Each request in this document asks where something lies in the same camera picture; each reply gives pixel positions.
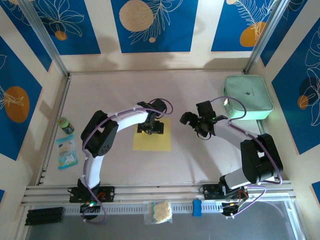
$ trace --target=blue packaging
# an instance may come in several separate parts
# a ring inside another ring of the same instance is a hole
[[[55,143],[59,157],[58,169],[65,169],[78,163],[74,135],[57,139]]]

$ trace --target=blue sponge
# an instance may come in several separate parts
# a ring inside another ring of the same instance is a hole
[[[202,216],[202,212],[201,212],[201,203],[202,201],[199,199],[195,199],[192,201],[193,203],[193,213],[192,216],[194,217],[201,217]]]

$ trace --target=white table surface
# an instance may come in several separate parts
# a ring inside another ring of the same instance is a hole
[[[79,74],[71,83],[62,116],[75,128],[79,163],[58,169],[54,146],[43,179],[44,185],[76,185],[84,166],[80,135],[93,116],[120,112],[137,102],[154,98],[168,99],[174,106],[171,118],[171,151],[134,151],[134,126],[117,133],[111,150],[104,157],[101,184],[147,185],[194,182],[218,182],[219,177],[241,167],[240,151],[222,138],[204,141],[190,127],[180,123],[184,112],[198,113],[196,104],[221,96],[227,76],[241,72],[197,70],[110,72]],[[222,100],[212,103],[217,115],[227,115]],[[235,121],[248,131],[258,133],[254,120]],[[55,139],[66,137],[58,129]]]

